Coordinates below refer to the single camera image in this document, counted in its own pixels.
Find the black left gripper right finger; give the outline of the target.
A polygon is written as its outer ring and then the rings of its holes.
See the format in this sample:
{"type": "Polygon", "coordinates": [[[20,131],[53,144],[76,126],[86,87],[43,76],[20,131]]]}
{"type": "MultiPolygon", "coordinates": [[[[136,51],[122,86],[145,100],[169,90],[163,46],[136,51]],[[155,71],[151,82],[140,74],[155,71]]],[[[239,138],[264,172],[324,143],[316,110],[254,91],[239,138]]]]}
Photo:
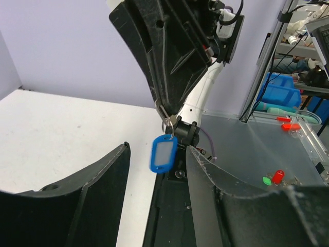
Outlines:
{"type": "Polygon", "coordinates": [[[198,246],[328,246],[328,187],[263,190],[194,147],[186,165],[198,246]]]}

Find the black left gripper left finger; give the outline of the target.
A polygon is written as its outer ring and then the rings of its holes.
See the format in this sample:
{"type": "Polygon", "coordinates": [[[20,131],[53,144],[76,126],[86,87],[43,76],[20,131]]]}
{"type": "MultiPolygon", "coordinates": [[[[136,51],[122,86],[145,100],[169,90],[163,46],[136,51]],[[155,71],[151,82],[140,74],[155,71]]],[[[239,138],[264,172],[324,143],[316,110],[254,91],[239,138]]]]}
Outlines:
{"type": "Polygon", "coordinates": [[[115,246],[130,158],[124,143],[39,191],[1,192],[1,246],[115,246]]]}

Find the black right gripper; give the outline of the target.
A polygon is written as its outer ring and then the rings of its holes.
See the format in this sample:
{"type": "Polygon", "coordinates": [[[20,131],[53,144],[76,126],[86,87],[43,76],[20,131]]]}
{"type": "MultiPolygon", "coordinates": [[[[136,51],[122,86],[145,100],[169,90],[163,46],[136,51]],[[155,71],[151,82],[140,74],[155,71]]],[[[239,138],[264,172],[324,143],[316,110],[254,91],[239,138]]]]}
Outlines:
{"type": "Polygon", "coordinates": [[[244,22],[244,1],[236,12],[222,1],[109,1],[108,6],[109,20],[144,73],[153,100],[169,115],[178,113],[207,71],[205,46],[210,43],[215,62],[231,63],[244,22]]]}

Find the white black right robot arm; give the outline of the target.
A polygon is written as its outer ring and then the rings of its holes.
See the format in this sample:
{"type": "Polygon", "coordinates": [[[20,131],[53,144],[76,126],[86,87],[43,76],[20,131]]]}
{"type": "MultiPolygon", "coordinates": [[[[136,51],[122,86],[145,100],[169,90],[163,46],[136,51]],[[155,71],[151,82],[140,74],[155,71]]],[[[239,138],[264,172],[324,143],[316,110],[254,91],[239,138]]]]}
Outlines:
{"type": "Polygon", "coordinates": [[[235,53],[244,16],[222,1],[108,1],[150,89],[162,129],[196,146],[213,84],[235,53]]]}

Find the blue key tag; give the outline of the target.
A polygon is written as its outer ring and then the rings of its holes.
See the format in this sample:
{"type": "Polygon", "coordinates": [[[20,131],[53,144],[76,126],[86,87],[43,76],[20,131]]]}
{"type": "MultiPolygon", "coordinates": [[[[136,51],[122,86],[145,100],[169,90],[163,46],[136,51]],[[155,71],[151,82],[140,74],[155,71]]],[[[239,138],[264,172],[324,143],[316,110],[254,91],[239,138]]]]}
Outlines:
{"type": "Polygon", "coordinates": [[[171,134],[160,135],[152,143],[150,170],[157,174],[169,172],[174,165],[178,140],[171,134]]]}

